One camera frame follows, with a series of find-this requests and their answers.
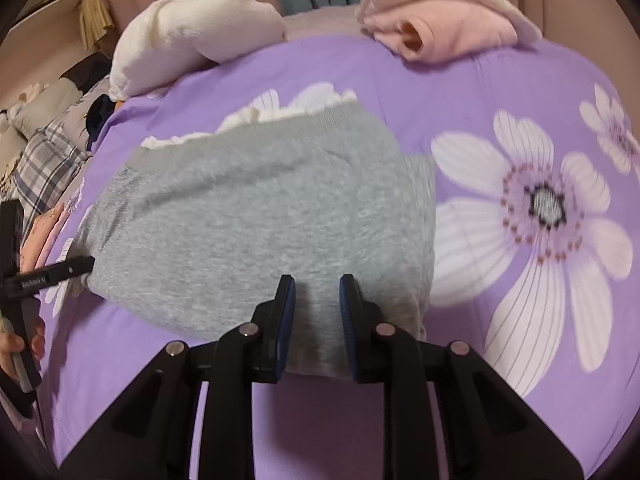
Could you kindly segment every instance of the plaid fabric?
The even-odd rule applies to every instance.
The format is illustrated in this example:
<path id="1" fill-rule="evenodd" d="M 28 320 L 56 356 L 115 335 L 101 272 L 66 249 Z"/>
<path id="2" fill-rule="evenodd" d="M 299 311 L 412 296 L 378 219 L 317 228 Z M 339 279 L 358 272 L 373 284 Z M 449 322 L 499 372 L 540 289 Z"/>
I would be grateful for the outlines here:
<path id="1" fill-rule="evenodd" d="M 17 198 L 24 209 L 22 238 L 36 216 L 58 203 L 87 156 L 66 138 L 62 123 L 66 114 L 37 130 L 27 143 L 12 177 L 8 200 Z"/>

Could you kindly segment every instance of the gray sweater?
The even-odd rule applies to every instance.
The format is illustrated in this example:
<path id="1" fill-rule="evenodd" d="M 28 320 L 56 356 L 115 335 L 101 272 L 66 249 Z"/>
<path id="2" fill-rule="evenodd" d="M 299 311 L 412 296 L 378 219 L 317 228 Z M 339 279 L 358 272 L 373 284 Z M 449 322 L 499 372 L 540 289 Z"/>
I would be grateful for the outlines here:
<path id="1" fill-rule="evenodd" d="M 296 280 L 287 370 L 348 376 L 338 280 L 423 335 L 433 162 L 359 104 L 161 149 L 138 147 L 82 224 L 89 288 L 183 336 L 216 340 Z"/>

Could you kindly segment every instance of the pink patterned fabric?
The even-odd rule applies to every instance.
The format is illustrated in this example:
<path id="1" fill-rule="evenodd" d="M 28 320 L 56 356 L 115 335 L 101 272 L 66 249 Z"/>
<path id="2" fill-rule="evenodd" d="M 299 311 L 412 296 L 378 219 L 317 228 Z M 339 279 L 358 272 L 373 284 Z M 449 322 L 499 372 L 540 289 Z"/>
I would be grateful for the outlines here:
<path id="1" fill-rule="evenodd" d="M 65 205 L 59 202 L 53 209 L 41 214 L 33 221 L 29 236 L 20 248 L 20 272 L 30 272 L 34 269 L 47 237 L 64 208 Z"/>
<path id="2" fill-rule="evenodd" d="M 511 22 L 475 2 L 420 0 L 364 20 L 376 40 L 408 61 L 439 63 L 518 42 Z"/>
<path id="3" fill-rule="evenodd" d="M 62 228 L 66 223 L 66 219 L 69 218 L 69 214 L 70 214 L 69 211 L 67 211 L 66 209 L 62 213 L 60 213 L 60 218 L 58 218 L 58 221 L 53 226 L 53 229 L 49 233 L 49 236 L 47 236 L 47 240 L 44 242 L 44 246 L 40 251 L 40 256 L 38 256 L 38 261 L 36 262 L 36 266 L 34 267 L 34 269 L 39 269 L 40 267 L 44 267 L 44 265 L 47 263 L 47 258 L 49 257 L 51 248 L 53 247 L 53 244 L 56 242 L 56 239 L 58 238 L 60 231 L 62 231 Z"/>

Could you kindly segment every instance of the finger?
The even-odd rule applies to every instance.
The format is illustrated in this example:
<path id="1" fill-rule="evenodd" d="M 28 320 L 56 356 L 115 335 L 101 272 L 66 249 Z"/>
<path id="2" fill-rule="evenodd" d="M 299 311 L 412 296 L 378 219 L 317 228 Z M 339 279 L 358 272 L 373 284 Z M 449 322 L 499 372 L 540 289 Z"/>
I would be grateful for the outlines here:
<path id="1" fill-rule="evenodd" d="M 7 332 L 0 333 L 0 352 L 12 353 L 22 352 L 22 350 L 24 350 L 24 341 L 20 336 Z"/>
<path id="2" fill-rule="evenodd" d="M 31 352 L 33 356 L 40 361 L 44 357 L 45 339 L 43 336 L 34 336 L 31 340 Z"/>
<path id="3" fill-rule="evenodd" d="M 14 362 L 11 359 L 11 354 L 7 352 L 0 352 L 0 368 L 4 370 L 5 374 L 18 382 L 18 375 L 15 373 Z"/>
<path id="4" fill-rule="evenodd" d="M 44 337 L 44 333 L 46 329 L 47 329 L 47 326 L 44 324 L 44 320 L 41 317 L 39 317 L 38 323 L 36 324 L 36 334 Z"/>

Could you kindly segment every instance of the purple bedsheet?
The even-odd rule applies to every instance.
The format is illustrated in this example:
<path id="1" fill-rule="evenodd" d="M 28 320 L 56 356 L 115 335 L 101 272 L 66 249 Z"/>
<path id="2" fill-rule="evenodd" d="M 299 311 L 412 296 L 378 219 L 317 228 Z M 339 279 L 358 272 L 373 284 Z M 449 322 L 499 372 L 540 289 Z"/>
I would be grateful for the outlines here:
<path id="1" fill-rule="evenodd" d="M 433 152 L 428 337 L 469 341 L 593 472 L 640 406 L 640 147 L 615 88 L 560 46 L 543 41 L 428 68 L 366 38 L 314 38 L 187 76 L 165 96 L 132 99 L 103 129 L 50 260 L 144 137 L 214 132 L 257 96 L 274 105 L 270 89 L 280 106 L 297 99 L 310 108 L 328 89 L 351 89 L 405 152 Z M 177 336 L 88 292 L 53 316 L 59 293 L 50 291 L 42 309 L 49 337 L 40 398 L 61 462 Z M 254 436 L 261 480 L 380 478 L 382 390 L 291 375 L 256 385 Z"/>

